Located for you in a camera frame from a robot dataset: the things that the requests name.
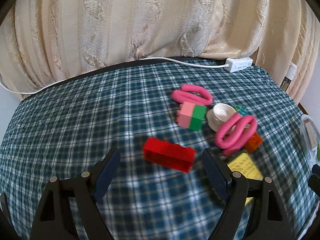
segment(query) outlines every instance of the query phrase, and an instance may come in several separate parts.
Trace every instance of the orange lego block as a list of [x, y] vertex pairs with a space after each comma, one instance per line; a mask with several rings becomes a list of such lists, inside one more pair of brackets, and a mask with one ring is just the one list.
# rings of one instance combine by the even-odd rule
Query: orange lego block
[[255, 132], [243, 148], [246, 149], [249, 154], [252, 154], [262, 142], [263, 140], [261, 137], [257, 134], [257, 132]]

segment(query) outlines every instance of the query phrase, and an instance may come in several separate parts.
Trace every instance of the pink and green lego block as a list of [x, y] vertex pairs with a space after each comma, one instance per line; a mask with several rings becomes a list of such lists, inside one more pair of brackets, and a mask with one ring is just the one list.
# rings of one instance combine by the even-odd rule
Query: pink and green lego block
[[183, 102], [177, 112], [177, 123], [179, 126], [199, 131], [207, 108], [189, 102]]

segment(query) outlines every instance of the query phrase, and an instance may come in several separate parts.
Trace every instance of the cream curtain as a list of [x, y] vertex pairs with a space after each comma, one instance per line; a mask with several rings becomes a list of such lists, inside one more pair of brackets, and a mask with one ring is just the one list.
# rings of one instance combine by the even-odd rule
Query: cream curtain
[[225, 59], [256, 52], [280, 84], [291, 61], [296, 102], [311, 78], [320, 24], [304, 0], [17, 0], [0, 27], [0, 74], [12, 90], [142, 57]]

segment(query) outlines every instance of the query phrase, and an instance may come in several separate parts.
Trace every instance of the green patterned block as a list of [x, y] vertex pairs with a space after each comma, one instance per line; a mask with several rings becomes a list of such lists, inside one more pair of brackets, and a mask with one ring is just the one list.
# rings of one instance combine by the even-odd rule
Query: green patterned block
[[245, 106], [234, 106], [234, 109], [243, 117], [249, 115]]
[[193, 110], [191, 122], [189, 125], [189, 129], [193, 131], [199, 131], [202, 127], [202, 121], [205, 116], [205, 112], [207, 111], [207, 108], [205, 106], [195, 106], [195, 109]]

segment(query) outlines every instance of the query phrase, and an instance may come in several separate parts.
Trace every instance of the pink lego block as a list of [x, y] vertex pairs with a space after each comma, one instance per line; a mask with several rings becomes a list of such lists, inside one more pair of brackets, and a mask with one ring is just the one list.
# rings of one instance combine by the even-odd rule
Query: pink lego block
[[195, 105], [189, 102], [183, 102], [180, 105], [180, 110], [177, 111], [177, 123], [179, 126], [189, 128]]

